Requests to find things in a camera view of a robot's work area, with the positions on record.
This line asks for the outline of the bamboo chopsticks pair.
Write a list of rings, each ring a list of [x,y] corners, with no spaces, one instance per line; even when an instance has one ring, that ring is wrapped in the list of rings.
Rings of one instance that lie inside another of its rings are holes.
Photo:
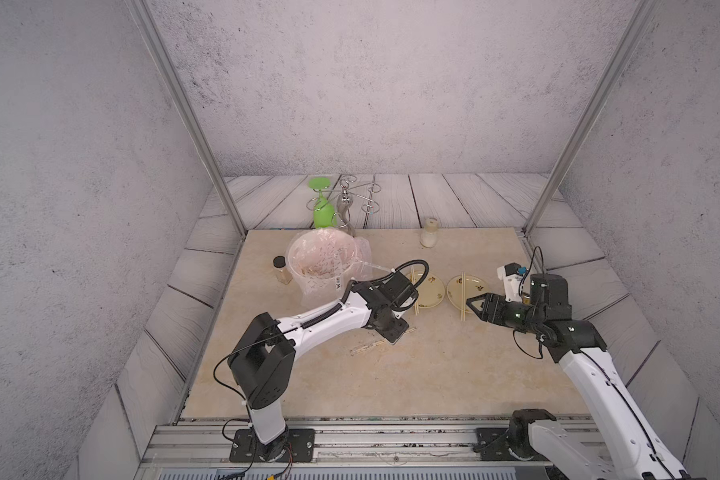
[[[462,322],[466,321],[466,275],[464,272],[461,273],[460,277],[460,302],[459,302],[459,308],[460,308],[460,319]]]
[[[419,279],[420,279],[420,275],[419,275],[414,269],[411,269],[410,280],[411,280],[412,284],[413,284],[413,285],[416,285]],[[416,297],[416,298],[414,299],[414,301],[413,301],[413,309],[414,309],[414,315],[415,315],[415,316],[418,316],[418,315],[419,315],[419,297],[418,297],[418,294],[417,294],[417,297]]]

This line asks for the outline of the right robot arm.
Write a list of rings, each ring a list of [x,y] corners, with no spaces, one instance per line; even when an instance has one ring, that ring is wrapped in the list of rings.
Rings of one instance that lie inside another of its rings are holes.
[[[573,319],[566,279],[531,274],[515,263],[499,268],[498,276],[504,294],[468,298],[466,307],[486,323],[535,336],[540,353],[549,355],[578,390],[609,456],[590,451],[544,409],[513,412],[507,451],[521,461],[542,456],[568,479],[690,478],[625,388],[599,331]]]

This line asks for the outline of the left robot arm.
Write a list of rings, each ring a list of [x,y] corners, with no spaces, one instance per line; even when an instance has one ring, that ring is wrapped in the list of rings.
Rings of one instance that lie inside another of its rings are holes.
[[[394,274],[387,281],[351,281],[338,299],[308,312],[256,316],[226,358],[242,389],[252,431],[267,448],[285,441],[282,413],[294,364],[316,347],[347,332],[370,329],[394,344],[408,330],[404,313],[418,299],[414,283]]]

